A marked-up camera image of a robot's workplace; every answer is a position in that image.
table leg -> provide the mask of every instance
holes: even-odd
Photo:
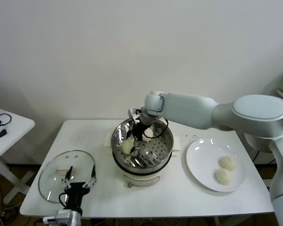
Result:
[[[19,180],[12,172],[9,171],[9,168],[5,165],[5,163],[0,160],[0,174],[15,185],[15,187],[3,199],[3,202],[8,204],[18,192],[27,194],[30,187],[25,183],[34,175],[34,172],[27,172],[26,175]]]

black cable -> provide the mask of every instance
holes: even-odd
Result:
[[[1,187],[1,184],[0,184],[0,192],[1,192],[1,201],[2,201],[2,203],[1,203],[1,211],[3,211],[3,190],[2,190],[2,187]]]
[[[210,221],[207,218],[203,218],[203,219],[205,219],[205,221],[207,222],[208,226],[211,225]]]
[[[143,224],[141,224],[141,225],[139,225],[139,226],[145,226],[145,225],[152,225],[152,226],[156,226],[154,223],[152,223],[152,222],[146,222],[146,223],[143,223]]]
[[[256,158],[258,157],[259,151],[257,152],[255,158],[252,160],[253,162],[256,160]]]
[[[253,215],[254,225],[257,226],[257,221],[255,219],[255,215]]]
[[[136,109],[135,114],[138,114],[138,112],[142,113],[142,111],[140,109]]]
[[[61,193],[61,194],[58,195],[58,201],[61,203],[62,206],[66,207],[66,205],[65,205],[65,204],[62,202],[62,200],[61,200],[61,196],[64,195],[64,194],[66,194],[66,193],[63,192],[63,193]]]
[[[11,117],[11,115],[10,114],[6,114],[6,113],[2,113],[2,114],[0,114],[0,116],[2,116],[2,115],[7,115],[8,117],[9,117],[9,121],[8,122],[6,122],[5,124],[1,124],[1,120],[0,120],[0,126],[6,126],[7,124],[9,124],[10,122],[11,122],[11,120],[12,120],[12,117]]]
[[[23,226],[28,225],[28,223],[29,223],[29,221],[30,221],[31,218],[32,218],[32,217],[29,217],[28,221],[27,221],[25,224],[23,224]]]
[[[167,119],[165,119],[165,120],[166,120],[166,127],[162,130],[162,132],[161,132],[159,135],[157,135],[157,136],[155,136],[155,137],[149,137],[149,136],[147,136],[147,135],[145,134],[145,132],[143,133],[143,135],[144,135],[146,138],[149,138],[149,139],[155,139],[155,138],[158,138],[158,137],[160,137],[161,135],[163,135],[164,132],[167,130],[168,126],[169,126],[169,121],[168,121]]]
[[[192,222],[193,219],[194,219],[194,218],[190,218],[190,219],[189,219],[187,226],[190,225],[190,223]]]
[[[42,223],[43,224],[43,219],[37,219],[34,223],[33,226],[37,226],[37,223]]]

steamed bun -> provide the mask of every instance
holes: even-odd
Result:
[[[134,147],[134,139],[128,138],[121,144],[121,149],[124,154],[130,155],[131,149]]]
[[[144,134],[146,134],[146,136],[148,136],[149,138],[145,137],[145,135],[142,135],[142,139],[143,141],[150,141],[151,140],[151,137],[153,137],[153,130],[150,129],[150,128],[147,128],[144,132]]]
[[[232,174],[227,169],[219,169],[215,173],[216,179],[223,185],[229,185],[232,182]]]
[[[237,162],[233,157],[226,156],[220,160],[220,165],[222,168],[233,171],[237,166]]]

small white table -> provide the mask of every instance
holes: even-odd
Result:
[[[98,181],[83,197],[83,218],[164,218],[248,215],[273,212],[269,192],[235,132],[216,129],[198,130],[170,122],[181,147],[196,138],[222,138],[237,152],[244,163],[246,177],[232,193],[206,189],[193,178],[185,164],[185,151],[174,152],[161,179],[149,187],[128,188],[105,147],[108,133],[122,120],[69,120],[64,122],[20,208],[27,216],[50,216],[61,209],[43,199],[38,180],[45,165],[65,151],[84,150],[96,162]]]
[[[0,114],[2,113],[9,114],[12,117],[12,121],[6,125],[6,130],[8,132],[7,135],[0,138],[0,156],[34,127],[33,120],[0,109]],[[2,120],[2,123],[5,123],[3,120],[9,120],[9,117],[2,116],[0,119]],[[27,194],[29,186],[25,183],[34,175],[34,173],[29,171],[21,180],[19,180],[9,171],[9,168],[5,165],[5,163],[0,160],[0,175],[4,176],[13,185],[15,185],[15,187],[3,199],[3,202],[8,204],[18,192]]]

white plate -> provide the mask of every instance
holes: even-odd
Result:
[[[233,180],[229,185],[219,183],[215,172],[221,169],[220,159],[225,156],[235,158],[237,167],[232,171]],[[187,163],[191,173],[204,186],[218,192],[235,191],[244,181],[245,169],[237,153],[229,145],[218,139],[194,141],[187,150]]]

